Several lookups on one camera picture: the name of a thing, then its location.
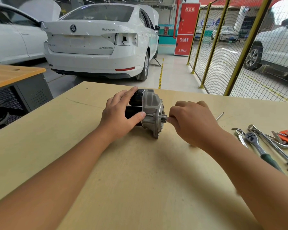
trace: starter motor housing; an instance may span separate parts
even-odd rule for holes
[[[154,138],[158,139],[163,124],[167,121],[164,105],[158,94],[153,89],[138,89],[129,104],[130,106],[127,106],[125,111],[126,118],[129,119],[136,113],[144,111],[146,116],[137,126],[152,130]]]

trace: yellow fence post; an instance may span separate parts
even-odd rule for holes
[[[197,61],[197,58],[198,58],[198,54],[200,53],[200,46],[201,46],[201,43],[203,42],[203,37],[204,37],[204,34],[205,34],[205,30],[206,30],[206,24],[207,24],[207,21],[208,21],[208,15],[209,15],[211,3],[212,3],[212,2],[209,3],[208,8],[207,8],[206,17],[205,17],[204,25],[203,25],[203,30],[202,30],[202,33],[201,33],[201,35],[200,35],[200,41],[198,42],[197,52],[196,52],[196,56],[195,56],[195,60],[194,60],[194,64],[193,64],[193,67],[192,67],[192,72],[191,72],[191,74],[194,74],[196,61]]]
[[[224,19],[225,19],[226,11],[227,11],[228,6],[229,6],[229,2],[230,2],[230,0],[226,0],[225,1],[225,5],[224,5],[223,11],[222,11],[219,27],[218,27],[218,29],[216,31],[216,36],[215,36],[214,41],[212,43],[212,48],[211,48],[211,51],[210,51],[210,54],[209,54],[209,57],[208,57],[207,65],[206,65],[205,72],[204,72],[204,75],[203,75],[203,79],[202,79],[202,82],[201,82],[201,84],[200,84],[200,86],[198,88],[204,89],[204,83],[205,83],[205,80],[206,80],[206,77],[207,77],[207,73],[208,73],[208,70],[209,70],[209,67],[210,67],[210,64],[211,64],[211,60],[212,60],[212,57],[213,57],[213,54],[214,54],[214,50],[216,49],[216,43],[218,42],[218,39],[219,39],[219,35],[220,35],[220,32],[221,32],[221,28],[223,26],[223,22],[224,22]]]
[[[238,75],[242,69],[243,63],[244,63],[246,57],[248,56],[248,53],[249,53],[249,51],[253,45],[253,42],[254,42],[255,37],[257,35],[257,32],[259,31],[261,23],[265,18],[265,14],[267,13],[271,2],[272,2],[272,0],[263,0],[261,6],[259,8],[259,11],[257,13],[256,19],[254,21],[254,24],[251,28],[248,39],[245,42],[245,45],[242,49],[242,52],[240,54],[240,57],[239,57],[237,63],[236,63],[234,71],[232,72],[232,75],[229,79],[229,82],[228,82],[227,87],[226,87],[225,92],[224,92],[224,96],[230,95],[230,93],[234,87],[234,84],[238,78]]]
[[[196,27],[197,27],[197,24],[198,24],[198,19],[199,19],[199,17],[200,17],[200,10],[201,10],[201,9],[202,9],[202,8],[200,8],[200,9],[198,10],[198,15],[197,15],[197,20],[196,20],[196,24],[195,24],[194,33],[193,33],[193,38],[192,38],[192,43],[191,43],[191,47],[190,47],[190,53],[189,53],[187,65],[189,65],[189,62],[190,62],[190,56],[191,56],[192,47],[193,47],[193,43],[194,43],[194,38],[195,38],[195,33],[196,33]]]

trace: left hand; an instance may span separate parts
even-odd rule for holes
[[[107,100],[97,129],[103,131],[110,142],[126,135],[146,116],[145,112],[139,112],[130,119],[125,117],[126,106],[137,90],[137,86],[128,91],[122,90]]]

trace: car wheel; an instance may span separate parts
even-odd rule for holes
[[[145,57],[145,60],[144,60],[143,70],[142,70],[142,72],[140,74],[138,74],[136,76],[138,81],[145,81],[147,79],[147,75],[148,75],[148,58],[149,58],[149,55],[148,55],[148,51],[147,51],[146,52],[146,57]]]
[[[159,42],[158,42],[158,45],[157,45],[157,50],[156,50],[156,53],[155,53],[155,55],[154,55],[154,57],[153,57],[153,58],[157,58],[157,56],[158,56],[158,48],[159,48]]]
[[[259,67],[261,66],[261,56],[262,47],[253,45],[243,64],[244,68],[252,71],[259,69]]]

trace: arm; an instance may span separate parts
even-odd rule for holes
[[[288,229],[288,177],[260,159],[216,122],[203,101],[179,101],[168,122],[187,143],[224,169],[257,221],[267,230]]]
[[[123,90],[108,99],[93,132],[0,200],[0,230],[58,227],[102,152],[144,118],[144,112],[128,120],[125,117],[126,106],[137,90]]]

